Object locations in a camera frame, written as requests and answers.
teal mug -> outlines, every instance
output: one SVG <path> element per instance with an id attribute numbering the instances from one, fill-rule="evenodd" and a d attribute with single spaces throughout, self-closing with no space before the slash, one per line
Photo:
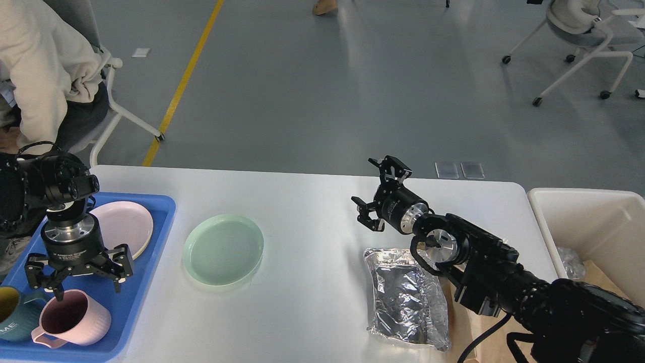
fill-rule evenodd
<path id="1" fill-rule="evenodd" d="M 0 287 L 0 339 L 10 342 L 31 340 L 44 304 L 49 298 L 41 290 L 23 294 L 10 286 Z"/>

light green plate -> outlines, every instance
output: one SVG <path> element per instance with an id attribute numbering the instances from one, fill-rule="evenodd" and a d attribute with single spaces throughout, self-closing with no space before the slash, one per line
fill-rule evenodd
<path id="1" fill-rule="evenodd" d="M 212 286 L 230 285 L 260 264 L 262 231 L 245 216 L 222 214 L 200 223 L 184 245 L 184 266 L 195 280 Z"/>

pink mug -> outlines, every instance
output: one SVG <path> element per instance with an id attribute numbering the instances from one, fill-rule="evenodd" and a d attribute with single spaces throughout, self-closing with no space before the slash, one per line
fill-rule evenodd
<path id="1" fill-rule="evenodd" d="M 45 305 L 39 325 L 32 331 L 32 340 L 52 349 L 67 342 L 89 346 L 105 336 L 111 322 L 110 312 L 84 291 L 67 290 L 63 301 L 52 298 Z M 45 334 L 55 339 L 44 337 Z"/>

plastic bag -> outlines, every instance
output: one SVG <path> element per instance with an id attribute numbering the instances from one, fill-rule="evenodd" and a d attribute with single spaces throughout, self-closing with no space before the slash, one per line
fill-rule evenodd
<path id="1" fill-rule="evenodd" d="M 411 344 L 450 348 L 448 303 L 439 279 L 406 249 L 367 249 L 374 293 L 374 319 L 368 330 Z"/>

pink plate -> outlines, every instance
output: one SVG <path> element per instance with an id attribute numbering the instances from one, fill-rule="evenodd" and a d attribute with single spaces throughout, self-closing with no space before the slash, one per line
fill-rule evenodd
<path id="1" fill-rule="evenodd" d="M 152 216 L 148 209 L 134 202 L 112 202 L 92 209 L 99 220 L 103 244 L 113 249 L 128 244 L 132 258 L 137 258 L 146 249 L 152 237 Z"/>

